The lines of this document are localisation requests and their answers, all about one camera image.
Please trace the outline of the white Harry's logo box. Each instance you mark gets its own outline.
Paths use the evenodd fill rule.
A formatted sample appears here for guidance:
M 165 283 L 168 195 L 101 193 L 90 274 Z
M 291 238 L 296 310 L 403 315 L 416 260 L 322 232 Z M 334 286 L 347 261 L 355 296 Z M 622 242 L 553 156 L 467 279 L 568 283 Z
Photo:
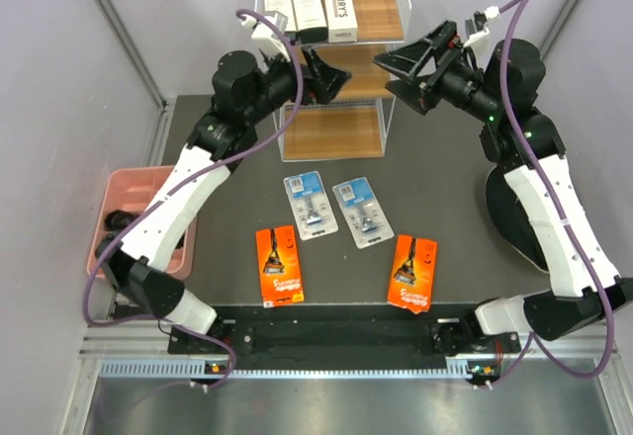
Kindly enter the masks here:
M 358 23 L 353 0 L 323 0 L 331 44 L 355 43 Z

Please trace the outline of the blue Gillette blister pack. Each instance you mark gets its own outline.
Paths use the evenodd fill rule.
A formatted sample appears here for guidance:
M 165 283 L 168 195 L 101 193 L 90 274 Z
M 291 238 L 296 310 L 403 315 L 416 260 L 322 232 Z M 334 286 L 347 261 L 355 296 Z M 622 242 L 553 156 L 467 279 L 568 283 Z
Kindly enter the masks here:
M 334 185 L 332 192 L 358 249 L 395 236 L 366 177 Z
M 283 183 L 301 240 L 338 232 L 333 209 L 317 171 L 286 177 Z

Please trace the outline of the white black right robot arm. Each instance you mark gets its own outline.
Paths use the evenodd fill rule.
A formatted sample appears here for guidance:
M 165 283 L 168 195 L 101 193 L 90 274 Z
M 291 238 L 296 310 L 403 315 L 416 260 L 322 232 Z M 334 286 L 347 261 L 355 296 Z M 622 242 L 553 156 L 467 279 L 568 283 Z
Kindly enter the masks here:
M 525 40 L 497 44 L 486 67 L 441 23 L 414 43 L 375 55 L 391 75 L 387 89 L 420 114 L 447 102 L 481 121 L 482 149 L 493 168 L 485 199 L 502 237 L 550 278 L 547 291 L 484 301 L 435 333 L 438 347 L 482 352 L 499 335 L 532 332 L 553 341 L 606 319 L 632 302 L 588 222 L 571 180 L 566 148 L 536 107 L 546 67 Z

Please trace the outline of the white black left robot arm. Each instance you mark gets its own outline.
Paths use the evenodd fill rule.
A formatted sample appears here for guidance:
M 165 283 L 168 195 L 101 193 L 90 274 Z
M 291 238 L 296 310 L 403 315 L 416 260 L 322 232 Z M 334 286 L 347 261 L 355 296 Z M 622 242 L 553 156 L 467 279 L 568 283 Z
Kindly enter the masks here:
M 265 70 L 245 50 L 225 54 L 212 77 L 210 109 L 197 121 L 170 175 L 138 224 L 107 236 L 95 252 L 108 282 L 156 319 L 190 330 L 203 352 L 218 350 L 224 329 L 217 312 L 167 271 L 172 253 L 213 192 L 258 143 L 255 127 L 288 102 L 327 105 L 351 79 L 311 47 L 302 60 L 267 56 Z

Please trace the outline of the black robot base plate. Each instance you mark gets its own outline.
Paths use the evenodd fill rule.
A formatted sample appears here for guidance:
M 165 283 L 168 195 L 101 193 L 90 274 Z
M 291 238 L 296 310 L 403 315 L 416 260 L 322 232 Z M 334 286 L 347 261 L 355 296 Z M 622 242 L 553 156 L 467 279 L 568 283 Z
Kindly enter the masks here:
M 275 347 L 406 346 L 421 354 L 512 354 L 515 335 L 469 340 L 460 327 L 467 304 L 439 304 L 414 314 L 389 304 L 221 305 L 207 331 L 236 353 Z

